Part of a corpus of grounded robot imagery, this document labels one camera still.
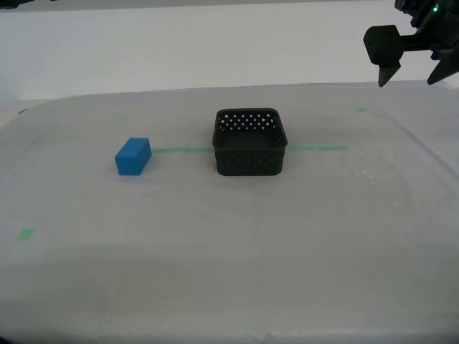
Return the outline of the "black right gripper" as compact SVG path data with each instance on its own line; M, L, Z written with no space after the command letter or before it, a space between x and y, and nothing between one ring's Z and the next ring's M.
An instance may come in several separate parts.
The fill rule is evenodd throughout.
M400 36L395 25L373 26L367 29L363 41L373 65L379 67L378 86L385 86L401 67L402 41L404 50L442 51L458 46L458 1L395 1L394 7L412 17L413 35ZM429 85L458 73L458 49L439 61L427 79Z

